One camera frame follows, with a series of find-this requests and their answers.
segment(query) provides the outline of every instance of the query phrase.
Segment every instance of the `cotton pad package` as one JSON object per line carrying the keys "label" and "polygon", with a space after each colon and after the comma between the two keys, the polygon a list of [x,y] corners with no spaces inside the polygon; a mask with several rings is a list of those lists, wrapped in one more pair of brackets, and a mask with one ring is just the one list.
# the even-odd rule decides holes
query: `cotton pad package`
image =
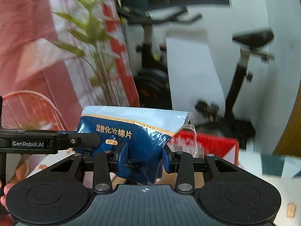
{"label": "cotton pad package", "polygon": [[128,156],[117,176],[141,184],[154,184],[162,176],[164,145],[190,121],[191,113],[182,111],[87,106],[77,131],[97,133],[101,143],[96,148],[76,148],[77,153],[94,156],[114,151],[118,142],[128,144]]}

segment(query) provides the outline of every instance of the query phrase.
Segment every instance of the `pink chair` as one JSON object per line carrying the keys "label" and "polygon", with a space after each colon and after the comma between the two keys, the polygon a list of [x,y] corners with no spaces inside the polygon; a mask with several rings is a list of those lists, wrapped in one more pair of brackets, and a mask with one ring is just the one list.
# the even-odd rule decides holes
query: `pink chair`
{"label": "pink chair", "polygon": [[11,92],[3,97],[2,126],[68,131],[61,113],[51,100],[27,90]]}

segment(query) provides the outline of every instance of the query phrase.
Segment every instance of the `round pad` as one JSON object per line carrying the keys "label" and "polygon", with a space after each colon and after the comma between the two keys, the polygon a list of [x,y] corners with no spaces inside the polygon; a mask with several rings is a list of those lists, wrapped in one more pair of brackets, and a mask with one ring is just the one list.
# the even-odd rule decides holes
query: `round pad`
{"label": "round pad", "polygon": [[257,189],[243,184],[229,186],[225,190],[225,196],[231,202],[241,205],[252,204],[260,198]]}
{"label": "round pad", "polygon": [[42,184],[32,188],[28,192],[28,199],[37,204],[51,204],[58,201],[63,195],[60,187],[52,184]]}
{"label": "round pad", "polygon": [[212,218],[226,224],[273,221],[281,205],[278,190],[261,179],[246,181],[241,184],[212,179],[200,190],[199,203]]}
{"label": "round pad", "polygon": [[78,215],[89,202],[88,190],[66,176],[57,173],[48,182],[32,176],[14,185],[6,200],[12,218],[28,225],[47,225],[61,224]]}

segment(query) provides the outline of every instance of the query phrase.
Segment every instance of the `finger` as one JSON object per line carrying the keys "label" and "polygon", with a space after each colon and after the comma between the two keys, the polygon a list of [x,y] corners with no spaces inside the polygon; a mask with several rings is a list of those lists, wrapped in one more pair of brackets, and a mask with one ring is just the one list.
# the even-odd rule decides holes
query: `finger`
{"label": "finger", "polygon": [[7,184],[9,184],[9,183],[16,184],[16,183],[18,183],[18,182],[19,182],[19,180],[17,179],[16,175],[14,175],[14,176],[8,181]]}
{"label": "finger", "polygon": [[14,183],[8,183],[7,185],[5,185],[5,187],[4,187],[4,194],[7,195],[7,193],[11,189],[11,187],[13,187],[14,185],[15,185]]}
{"label": "finger", "polygon": [[2,206],[6,207],[6,196],[4,196],[4,195],[1,196],[0,202],[1,202]]}
{"label": "finger", "polygon": [[26,175],[26,172],[27,172],[27,165],[26,163],[24,162],[21,166],[19,166],[16,170],[16,178],[19,180],[19,181],[22,181]]}

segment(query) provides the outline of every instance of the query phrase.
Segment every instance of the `exercise bike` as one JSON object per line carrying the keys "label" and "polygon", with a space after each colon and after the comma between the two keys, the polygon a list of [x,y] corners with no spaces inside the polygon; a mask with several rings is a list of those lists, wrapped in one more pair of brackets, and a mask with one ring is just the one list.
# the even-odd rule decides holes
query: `exercise bike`
{"label": "exercise bike", "polygon": [[248,82],[252,81],[253,74],[247,72],[250,57],[260,57],[264,63],[274,60],[274,55],[261,51],[261,48],[273,39],[274,34],[270,29],[233,35],[232,40],[243,45],[243,47],[240,49],[240,60],[237,63],[231,88],[226,98],[225,115],[223,118],[218,116],[219,106],[216,104],[211,103],[209,105],[205,101],[199,100],[195,105],[195,109],[203,117],[209,118],[208,123],[196,127],[199,132],[216,134],[214,131],[219,131],[225,137],[237,139],[240,148],[246,149],[247,140],[254,138],[256,131],[250,121],[235,118],[233,107],[244,79],[246,78]]}
{"label": "exercise bike", "polygon": [[178,17],[188,12],[186,6],[164,19],[152,19],[145,12],[138,9],[117,6],[118,15],[127,19],[129,25],[142,25],[144,41],[142,46],[136,48],[142,54],[142,69],[134,77],[134,82],[139,95],[139,102],[143,108],[172,109],[171,94],[168,80],[167,66],[162,59],[156,59],[152,52],[153,25],[162,25],[168,22],[178,24],[192,24],[202,19],[198,14],[189,20],[179,20]]}

